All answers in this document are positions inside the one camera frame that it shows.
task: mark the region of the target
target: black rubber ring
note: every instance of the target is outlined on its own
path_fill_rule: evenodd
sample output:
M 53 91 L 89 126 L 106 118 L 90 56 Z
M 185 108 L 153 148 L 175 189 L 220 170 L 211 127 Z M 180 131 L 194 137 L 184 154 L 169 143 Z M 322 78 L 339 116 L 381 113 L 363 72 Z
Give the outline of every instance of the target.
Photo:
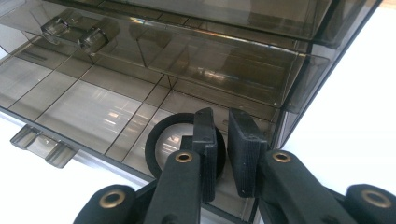
M 163 172 L 155 156 L 155 146 L 157 145 L 158 138 L 160 138 L 161 133 L 163 133 L 163 131 L 167 129 L 169 126 L 179 123 L 193 124 L 194 114 L 179 113 L 179 114 L 171 115 L 158 122 L 148 135 L 148 140 L 146 141 L 146 149 L 145 149 L 146 163 L 151 173 L 157 179 L 160 178 L 161 173 Z M 224 139 L 218 128 L 216 128 L 216 137 L 218 140 L 218 160 L 216 167 L 216 177 L 219 178 L 224 168 L 226 150 L 225 150 Z

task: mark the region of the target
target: round black gasket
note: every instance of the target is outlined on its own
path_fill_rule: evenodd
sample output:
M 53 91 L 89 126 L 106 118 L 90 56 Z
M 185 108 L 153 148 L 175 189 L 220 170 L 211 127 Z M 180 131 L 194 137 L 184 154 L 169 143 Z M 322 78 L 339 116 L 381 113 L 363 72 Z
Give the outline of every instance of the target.
M 146 164 L 148 165 L 148 168 L 151 171 L 151 173 L 157 179 L 160 178 L 163 170 L 161 169 L 160 165 L 157 162 L 157 158 L 155 156 L 155 146 L 157 145 L 157 141 L 165 129 L 167 129 L 168 127 L 174 124 L 179 124 L 179 123 L 193 124 L 194 114 L 178 113 L 171 115 L 158 122 L 148 135 L 148 140 L 146 141 L 146 149 L 145 149 Z M 216 178 L 219 178 L 225 164 L 226 149 L 225 149 L 224 139 L 218 128 L 216 128 L 216 137 L 218 141 Z

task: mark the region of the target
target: brass grommet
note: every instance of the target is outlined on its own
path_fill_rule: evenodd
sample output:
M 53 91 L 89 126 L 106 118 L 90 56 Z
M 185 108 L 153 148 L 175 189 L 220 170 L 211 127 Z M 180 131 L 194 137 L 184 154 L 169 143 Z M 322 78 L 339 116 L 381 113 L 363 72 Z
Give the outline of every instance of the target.
M 113 208 L 117 207 L 125 200 L 125 193 L 120 189 L 113 189 L 108 191 L 106 194 L 102 196 L 99 201 L 99 204 L 103 208 Z
M 291 161 L 291 156 L 289 156 L 288 154 L 284 153 L 284 152 L 277 152 L 273 154 L 273 158 L 276 161 L 280 161 L 280 162 L 289 162 Z
M 192 155 L 190 152 L 180 152 L 176 155 L 176 161 L 178 162 L 192 161 Z
M 361 191 L 361 197 L 367 202 L 374 206 L 381 208 L 389 208 L 392 206 L 390 199 L 383 193 L 372 190 L 364 189 Z

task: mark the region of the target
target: white surface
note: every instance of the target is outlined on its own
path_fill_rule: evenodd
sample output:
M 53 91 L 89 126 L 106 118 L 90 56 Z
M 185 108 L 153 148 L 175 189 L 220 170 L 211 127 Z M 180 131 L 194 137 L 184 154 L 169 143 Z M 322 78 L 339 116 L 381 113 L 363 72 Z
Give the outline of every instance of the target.
M 99 189 L 113 185 L 138 186 L 107 170 L 71 160 L 62 170 L 37 155 L 12 146 L 9 139 L 21 125 L 0 118 L 0 223 L 73 223 Z
M 396 195 L 395 23 L 377 10 L 283 148 L 343 194 L 367 183 Z

